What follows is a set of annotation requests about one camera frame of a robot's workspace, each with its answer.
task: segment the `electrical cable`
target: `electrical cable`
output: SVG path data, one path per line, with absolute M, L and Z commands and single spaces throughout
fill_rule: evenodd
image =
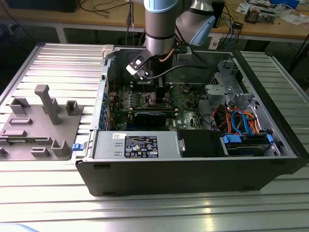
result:
M 230 26 L 231 26 L 232 33 L 231 33 L 230 40 L 228 41 L 228 45 L 227 45 L 227 47 L 226 47 L 226 50 L 230 47 L 231 42 L 232 42 L 232 37 L 233 37 L 233 34 L 234 34 L 234 28 L 233 28 L 233 26 L 232 26 L 232 23 L 231 23 L 229 20 L 227 20 L 227 21 L 229 22 L 229 24 L 230 24 Z
M 247 132 L 248 134 L 252 134 L 252 131 L 250 130 L 250 127 L 248 126 L 248 122 L 247 122 L 247 118 L 246 118 L 245 114 L 244 114 L 242 111 L 239 111 L 239 110 L 236 110 L 236 111 L 232 114 L 232 117 L 231 117 L 231 122 L 232 122 L 232 127 L 233 127 L 233 129 L 236 130 L 240 135 L 242 135 L 242 132 L 239 131 L 239 130 L 237 129 L 237 127 L 235 126 L 235 122 L 234 122 L 234 118 L 235 118 L 235 115 L 236 115 L 237 113 L 240 113 L 240 114 L 242 115 L 243 124 L 244 124 L 244 126 L 245 126 L 246 132 Z
M 142 33 L 141 36 L 140 36 L 140 40 L 139 40 L 138 46 L 141 46 L 142 39 L 143 39 L 143 37 L 144 37 L 145 35 L 146 35 L 146 29 L 144 29 L 143 33 Z
M 196 69 L 207 69 L 208 67 L 207 66 L 200 66 L 200 65 L 191 65 L 191 64 L 182 64 L 182 65 L 177 65 L 177 66 L 174 66 L 168 70 L 166 70 L 165 72 L 157 75 L 157 76 L 152 76 L 152 77 L 146 77 L 147 80 L 152 80 L 152 79 L 157 79 L 175 69 L 179 69 L 179 68 L 184 68 L 184 67 L 191 67 L 191 68 L 196 68 Z
M 306 44 L 306 41 L 307 41 L 308 38 L 309 38 L 309 33 L 308 33 L 307 37 L 305 38 L 303 44 L 301 45 L 300 49 L 298 50 L 298 52 L 295 54 L 294 58 L 292 59 L 292 63 L 291 63 L 291 65 L 290 65 L 289 72 L 292 72 L 292 71 L 294 70 L 294 68 L 296 67 L 296 63 L 295 63 L 295 62 L 297 61 L 296 58 L 297 58 L 299 52 L 300 52 L 300 51 L 302 50 L 302 48 L 304 47 L 304 45 Z
M 81 3 L 80 3 L 80 8 L 83 9 L 84 11 L 89 11 L 89 12 L 102 12 L 102 11 L 108 11 L 108 10 L 111 10 L 111 9 L 114 9 L 116 7 L 120 7 L 120 6 L 124 6 L 124 5 L 128 5 L 130 4 L 130 2 L 126 2 L 126 3 L 123 3 L 123 4 L 120 4 L 120 5 L 117 5 L 117 6 L 113 6 L 113 7 L 110 7 L 110 8 L 107 8 L 107 9 L 102 9 L 102 10 L 89 10 L 89 9 L 86 9 L 83 7 L 83 3 L 87 1 L 87 0 L 82 0 Z
M 298 50 L 296 50 L 295 48 L 292 47 L 292 44 L 291 44 L 291 43 L 287 43 L 287 44 L 289 45 L 289 47 L 290 47 L 292 50 L 298 52 Z
M 175 51 L 176 51 L 176 49 L 173 48 L 165 58 L 159 59 L 159 61 L 162 62 L 162 63 L 167 61 L 174 54 Z
M 131 2 L 131 21 L 132 21 L 132 36 L 133 36 L 133 46 L 134 46 L 134 3 Z
M 111 3 L 113 3 L 114 1 L 115 1 L 115 0 L 112 0 L 112 1 L 106 2 L 106 3 L 100 3 L 100 4 L 95 5 L 95 4 L 94 4 L 94 0 L 91 0 L 92 9 L 98 11 L 98 10 L 99 10 L 99 9 L 97 8 L 98 6 L 106 5 L 106 4 L 111 4 Z M 98 15 L 104 16 L 104 17 L 106 17 L 106 18 L 109 18 L 108 14 L 107 14 L 107 13 L 109 13 L 108 11 L 105 11 L 105 12 L 95 12 L 95 13 L 98 14 Z
M 4 11 L 7 13 L 7 15 L 18 25 L 20 26 L 20 28 L 29 36 L 29 38 L 31 38 L 34 43 L 37 43 L 37 41 L 29 34 L 28 31 L 26 31 L 23 26 L 6 10 L 6 8 L 3 5 L 3 2 L 0 0 L 0 4 L 2 6 L 2 8 L 4 9 Z
M 183 38 L 183 35 L 181 34 L 181 32 L 180 32 L 180 30 L 179 30 L 179 28 L 178 28 L 177 25 L 176 25 L 176 31 L 177 31 L 178 35 L 180 36 L 180 38 L 181 38 L 183 44 L 186 44 L 185 39 Z
M 129 12 L 126 17 L 126 46 L 127 46 L 127 35 L 129 33 L 129 28 L 132 25 L 132 2 L 130 1 Z

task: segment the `blue component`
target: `blue component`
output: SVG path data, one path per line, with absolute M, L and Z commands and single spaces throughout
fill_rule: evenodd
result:
M 195 36 L 190 41 L 190 44 L 195 46 L 202 46 L 207 39 L 215 20 L 215 16 L 211 16 L 195 34 Z
M 224 137 L 223 137 L 223 141 L 225 144 L 228 144 L 228 143 L 232 143 L 232 144 L 236 144 L 236 143 L 241 143 L 241 138 L 240 138 L 240 135 L 237 135 L 237 134 L 226 134 Z
M 144 0 L 147 11 L 155 14 L 169 11 L 177 4 L 177 0 Z
M 72 151 L 82 151 L 84 149 L 83 146 L 83 144 L 73 144 Z
M 275 4 L 275 5 L 286 4 L 290 7 L 292 7 L 293 9 L 296 9 L 296 7 L 299 4 L 299 0 L 269 0 L 269 2 L 271 4 Z
M 267 138 L 271 144 L 274 142 L 274 138 L 270 134 L 267 135 Z

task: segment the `blue tab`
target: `blue tab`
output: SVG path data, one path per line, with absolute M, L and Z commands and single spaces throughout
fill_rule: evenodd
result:
M 225 144 L 228 143 L 241 143 L 240 135 L 237 134 L 227 134 L 223 137 L 223 141 Z
M 267 139 L 271 144 L 274 142 L 274 138 L 270 134 L 267 135 Z
M 227 138 L 226 135 L 223 137 L 223 141 L 224 141 L 225 144 L 228 144 L 228 143 L 229 143 L 228 138 Z
M 73 144 L 72 151 L 82 151 L 83 149 L 83 144 Z

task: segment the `power supply label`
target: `power supply label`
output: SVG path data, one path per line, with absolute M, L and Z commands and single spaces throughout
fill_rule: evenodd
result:
M 158 158 L 156 136 L 126 136 L 126 158 Z

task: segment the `metal slotted table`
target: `metal slotted table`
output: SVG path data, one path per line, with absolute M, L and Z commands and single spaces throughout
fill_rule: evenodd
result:
M 41 104 L 33 89 L 37 84 L 45 83 L 50 87 L 51 97 L 56 97 L 59 104 L 76 100 L 84 105 L 76 142 L 86 141 L 101 75 L 102 49 L 101 45 L 37 46 L 2 94 L 1 125 L 11 112 L 8 104 L 13 97 L 26 97 L 30 104 Z M 267 66 L 272 63 L 275 67 L 269 68 L 281 70 L 273 58 L 269 59 L 260 60 L 260 64 L 249 64 L 261 67 L 263 63 Z M 260 73 L 261 80 L 265 75 Z M 281 83 L 293 86 L 288 89 L 298 88 L 286 73 L 277 78 L 285 78 L 286 82 L 282 80 Z M 273 88 L 280 91 L 279 86 L 281 84 L 269 87 L 267 91 L 276 91 L 271 90 Z M 302 107 L 297 109 L 295 105 L 295 110 L 307 112 L 307 103 L 303 96 L 296 97 L 297 94 L 292 94 L 293 99 Z M 280 110 L 287 113 L 286 117 L 295 117 L 284 107 L 291 103 L 282 99 L 277 100 L 282 105 Z M 299 120 L 302 131 L 297 135 L 304 139 L 308 137 L 308 123 L 305 123 L 308 117 L 305 114 Z M 294 122 L 293 129 L 300 130 L 300 126 Z M 40 232 L 64 231 L 66 228 L 109 232 L 309 230 L 308 166 L 294 175 L 280 176 L 261 191 L 94 197 L 72 163 L 74 159 L 0 162 L 0 221 L 25 224 Z

